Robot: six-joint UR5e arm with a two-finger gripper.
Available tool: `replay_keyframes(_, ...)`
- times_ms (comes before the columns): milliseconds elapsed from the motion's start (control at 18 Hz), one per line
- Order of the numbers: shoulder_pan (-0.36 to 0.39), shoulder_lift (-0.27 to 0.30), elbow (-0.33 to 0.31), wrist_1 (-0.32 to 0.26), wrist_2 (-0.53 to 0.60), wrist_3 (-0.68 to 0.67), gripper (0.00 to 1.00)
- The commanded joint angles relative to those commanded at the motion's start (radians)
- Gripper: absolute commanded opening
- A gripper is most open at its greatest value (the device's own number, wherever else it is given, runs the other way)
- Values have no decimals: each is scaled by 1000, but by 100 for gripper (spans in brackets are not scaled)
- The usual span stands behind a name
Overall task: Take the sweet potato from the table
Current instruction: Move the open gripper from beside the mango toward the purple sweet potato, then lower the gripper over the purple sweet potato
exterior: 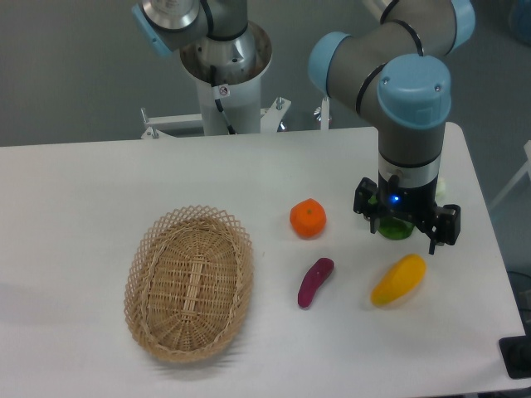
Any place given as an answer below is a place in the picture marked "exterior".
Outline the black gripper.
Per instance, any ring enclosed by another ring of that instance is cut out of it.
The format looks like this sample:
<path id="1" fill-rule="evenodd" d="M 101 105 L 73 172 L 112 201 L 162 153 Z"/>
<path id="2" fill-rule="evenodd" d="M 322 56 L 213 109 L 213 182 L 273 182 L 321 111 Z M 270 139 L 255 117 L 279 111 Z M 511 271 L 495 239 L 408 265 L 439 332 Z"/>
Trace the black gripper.
<path id="1" fill-rule="evenodd" d="M 372 234 L 387 216 L 420 223 L 418 229 L 430 240 L 428 253 L 434 255 L 437 246 L 456 243 L 461 221 L 460 206 L 436 204 L 437 180 L 421 187 L 395 187 L 382 175 L 378 175 L 378 185 L 364 177 L 354 193 L 353 211 L 369 222 Z"/>

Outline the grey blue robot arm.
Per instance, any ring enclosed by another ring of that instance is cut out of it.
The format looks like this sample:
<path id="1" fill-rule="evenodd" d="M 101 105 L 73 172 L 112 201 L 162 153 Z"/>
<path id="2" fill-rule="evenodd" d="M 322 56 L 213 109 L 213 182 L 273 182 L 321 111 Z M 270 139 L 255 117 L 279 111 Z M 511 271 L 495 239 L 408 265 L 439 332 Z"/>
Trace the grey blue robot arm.
<path id="1" fill-rule="evenodd" d="M 475 29 L 468 1 L 377 1 L 377 29 L 362 38 L 323 36 L 309 56 L 308 75 L 327 97 L 378 131 L 378 179 L 364 178 L 353 209 L 372 230 L 392 217 L 413 224 L 431 246 L 454 245 L 460 208 L 438 206 L 451 76 L 441 58 Z M 244 1 L 140 1 L 132 14 L 161 56 L 178 53 L 195 78 L 207 135 L 255 133 L 260 96 L 239 86 L 270 64 L 267 36 L 249 20 Z"/>

